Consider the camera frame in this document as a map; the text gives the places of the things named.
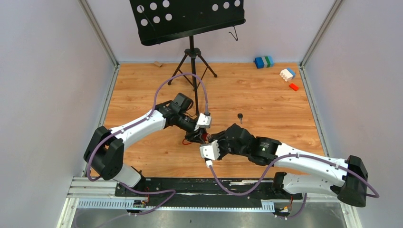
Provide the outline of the red cable lock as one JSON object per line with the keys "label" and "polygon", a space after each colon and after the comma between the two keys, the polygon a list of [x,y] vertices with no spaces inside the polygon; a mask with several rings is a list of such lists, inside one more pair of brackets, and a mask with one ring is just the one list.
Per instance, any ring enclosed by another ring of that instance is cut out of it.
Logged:
{"label": "red cable lock", "polygon": [[192,143],[199,143],[199,144],[205,144],[210,138],[210,135],[208,133],[203,133],[203,134],[189,134],[186,135],[185,138],[182,141],[183,145],[189,145]]}

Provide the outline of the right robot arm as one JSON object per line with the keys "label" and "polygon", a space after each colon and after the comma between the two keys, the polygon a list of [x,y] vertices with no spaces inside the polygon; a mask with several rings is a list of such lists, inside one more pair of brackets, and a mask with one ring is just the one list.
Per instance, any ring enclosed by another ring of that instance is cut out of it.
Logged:
{"label": "right robot arm", "polygon": [[271,191],[280,199],[297,193],[326,194],[345,204],[363,208],[369,197],[368,172],[360,157],[350,155],[347,159],[340,159],[316,155],[275,139],[255,137],[237,124],[213,134],[207,144],[200,146],[200,154],[207,167],[232,154],[247,157],[256,165],[303,172],[302,176],[275,175]]}

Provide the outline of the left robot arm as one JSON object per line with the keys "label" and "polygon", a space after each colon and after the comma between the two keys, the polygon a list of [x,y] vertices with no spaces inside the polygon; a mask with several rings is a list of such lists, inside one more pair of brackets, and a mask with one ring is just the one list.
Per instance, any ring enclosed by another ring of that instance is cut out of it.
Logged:
{"label": "left robot arm", "polygon": [[91,168],[102,179],[122,182],[132,195],[141,196],[146,184],[139,171],[123,163],[125,150],[169,126],[184,130],[187,141],[204,144],[212,118],[209,114],[200,114],[196,119],[188,116],[186,112],[192,105],[191,98],[178,93],[173,100],[157,104],[153,110],[127,124],[112,129],[98,127],[84,153],[84,160],[91,163]]}

